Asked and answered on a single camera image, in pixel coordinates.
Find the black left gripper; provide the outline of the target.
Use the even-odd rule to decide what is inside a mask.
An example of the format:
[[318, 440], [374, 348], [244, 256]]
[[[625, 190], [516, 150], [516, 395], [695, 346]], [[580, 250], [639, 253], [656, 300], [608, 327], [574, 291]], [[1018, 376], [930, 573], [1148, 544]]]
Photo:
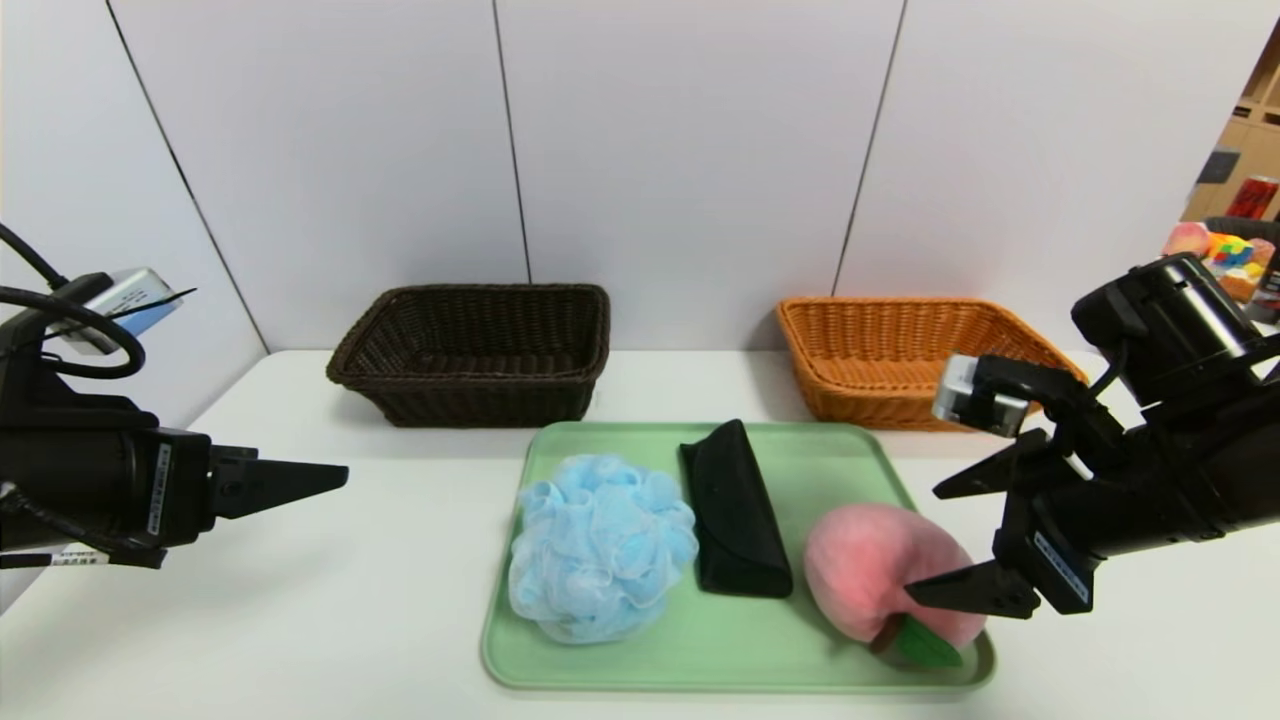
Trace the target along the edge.
[[[188, 544], [207, 514], [209, 437], [165, 428], [3, 432], [3, 550]], [[346, 487], [349, 469], [214, 446], [210, 512], [241, 519]]]

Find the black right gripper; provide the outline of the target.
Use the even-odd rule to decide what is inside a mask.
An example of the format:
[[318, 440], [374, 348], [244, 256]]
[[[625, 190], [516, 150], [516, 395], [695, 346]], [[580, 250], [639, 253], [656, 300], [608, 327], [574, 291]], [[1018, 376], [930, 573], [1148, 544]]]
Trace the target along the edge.
[[1006, 493], [996, 560], [904, 587], [923, 607], [1027, 620], [1039, 594], [1060, 614], [1094, 607], [1117, 556], [1224, 538], [1234, 514], [1187, 448], [1142, 427], [1083, 477], [1043, 429], [940, 482], [936, 498]]

